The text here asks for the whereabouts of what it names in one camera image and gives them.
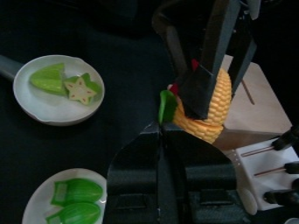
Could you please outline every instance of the white plate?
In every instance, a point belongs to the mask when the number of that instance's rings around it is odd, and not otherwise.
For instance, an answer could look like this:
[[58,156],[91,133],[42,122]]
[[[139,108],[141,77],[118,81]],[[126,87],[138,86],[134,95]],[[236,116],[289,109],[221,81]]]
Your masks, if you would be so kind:
[[59,172],[42,183],[25,209],[23,224],[47,224],[46,217],[62,210],[62,207],[51,204],[54,183],[75,178],[90,179],[103,187],[103,196],[97,203],[101,207],[101,217],[95,223],[102,224],[107,204],[107,180],[97,172],[81,168]]
[[[71,101],[67,96],[49,94],[31,84],[34,72],[57,63],[65,63],[65,78],[89,73],[91,80],[99,84],[102,91],[91,105]],[[90,118],[99,109],[105,93],[105,82],[95,68],[85,60],[66,55],[34,59],[22,67],[14,79],[14,94],[23,110],[35,120],[55,126],[69,126]]]

